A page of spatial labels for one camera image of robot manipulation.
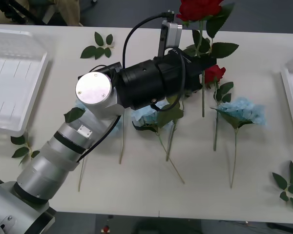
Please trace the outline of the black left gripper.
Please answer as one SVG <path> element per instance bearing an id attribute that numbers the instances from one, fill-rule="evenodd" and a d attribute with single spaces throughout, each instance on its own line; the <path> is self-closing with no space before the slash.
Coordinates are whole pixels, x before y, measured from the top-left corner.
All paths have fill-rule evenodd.
<path id="1" fill-rule="evenodd" d="M 176 49 L 169 50 L 160 62 L 160 71 L 164 81 L 165 96 L 170 97 L 184 93 L 195 93 L 203 85 L 199 76 L 203 73 L 215 73 L 216 58 L 190 57 Z"/>

